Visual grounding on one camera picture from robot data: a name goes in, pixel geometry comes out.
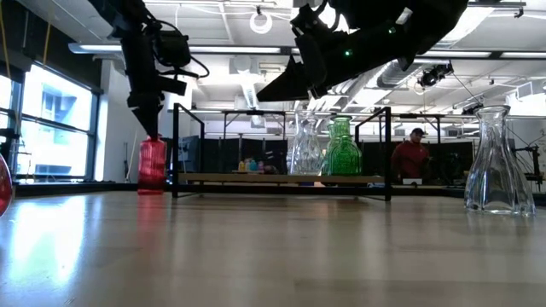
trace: person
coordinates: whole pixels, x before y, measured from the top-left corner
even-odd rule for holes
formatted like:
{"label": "person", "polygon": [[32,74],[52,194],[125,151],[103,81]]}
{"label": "person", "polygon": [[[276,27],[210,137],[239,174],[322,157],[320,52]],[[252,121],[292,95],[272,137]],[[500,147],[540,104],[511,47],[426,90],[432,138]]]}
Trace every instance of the person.
{"label": "person", "polygon": [[428,150],[421,144],[424,135],[425,132],[421,128],[415,128],[409,135],[409,141],[403,142],[394,149],[391,162],[399,180],[423,178],[428,161]]}

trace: cap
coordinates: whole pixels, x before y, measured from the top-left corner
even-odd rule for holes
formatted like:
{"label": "cap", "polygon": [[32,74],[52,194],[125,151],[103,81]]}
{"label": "cap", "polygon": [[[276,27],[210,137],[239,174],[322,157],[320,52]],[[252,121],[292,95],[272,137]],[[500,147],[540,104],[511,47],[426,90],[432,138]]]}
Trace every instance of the cap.
{"label": "cap", "polygon": [[417,135],[420,135],[420,136],[424,136],[425,135],[425,131],[423,131],[423,129],[421,128],[415,128],[411,131],[411,134],[417,134]]}

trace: glass vase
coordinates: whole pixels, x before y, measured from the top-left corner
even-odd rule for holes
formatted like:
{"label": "glass vase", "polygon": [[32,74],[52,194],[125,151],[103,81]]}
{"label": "glass vase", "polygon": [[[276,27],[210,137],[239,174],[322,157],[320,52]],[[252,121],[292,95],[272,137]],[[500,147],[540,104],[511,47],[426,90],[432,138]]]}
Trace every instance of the glass vase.
{"label": "glass vase", "polygon": [[317,138],[317,117],[312,111],[298,111],[296,123],[290,174],[318,176],[324,157]]}
{"label": "glass vase", "polygon": [[13,186],[9,168],[3,156],[0,155],[0,217],[8,210],[13,198]]}
{"label": "glass vase", "polygon": [[335,134],[335,126],[334,124],[328,125],[328,134],[330,136],[330,141],[328,142],[328,145],[326,146],[326,154],[324,155],[324,162],[322,163],[322,175],[327,176],[330,172],[329,170],[329,157],[332,153],[332,149],[337,145],[339,142],[339,138],[337,138]]}
{"label": "glass vase", "polygon": [[468,175],[465,206],[495,214],[535,214],[531,187],[510,151],[506,133],[508,106],[482,107],[480,142]]}
{"label": "glass vase", "polygon": [[351,138],[351,119],[334,119],[336,143],[328,156],[328,174],[332,176],[359,176],[362,170],[362,153]]}
{"label": "glass vase", "polygon": [[140,145],[138,193],[163,194],[165,189],[166,144],[148,137]]}

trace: clear glass vase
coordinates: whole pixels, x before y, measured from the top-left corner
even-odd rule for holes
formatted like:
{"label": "clear glass vase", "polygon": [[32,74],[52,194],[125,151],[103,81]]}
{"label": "clear glass vase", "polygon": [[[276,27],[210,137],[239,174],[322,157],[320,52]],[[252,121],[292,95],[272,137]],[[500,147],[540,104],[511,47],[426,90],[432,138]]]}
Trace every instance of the clear glass vase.
{"label": "clear glass vase", "polygon": [[471,211],[495,214],[535,214],[531,187],[508,145],[508,106],[482,107],[480,142],[468,175],[465,206]]}
{"label": "clear glass vase", "polygon": [[296,123],[290,174],[318,176],[324,157],[317,138],[317,117],[312,111],[298,111]]}

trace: red glass bottle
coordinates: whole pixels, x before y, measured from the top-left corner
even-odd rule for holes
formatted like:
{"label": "red glass bottle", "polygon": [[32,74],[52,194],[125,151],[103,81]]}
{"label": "red glass bottle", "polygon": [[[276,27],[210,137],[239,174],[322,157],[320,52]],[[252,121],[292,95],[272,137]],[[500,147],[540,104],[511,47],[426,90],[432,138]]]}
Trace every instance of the red glass bottle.
{"label": "red glass bottle", "polygon": [[150,137],[140,144],[138,193],[163,194],[165,188],[166,145]]}
{"label": "red glass bottle", "polygon": [[9,174],[8,165],[0,155],[0,217],[8,210],[13,196],[13,188],[11,185],[11,175]]}

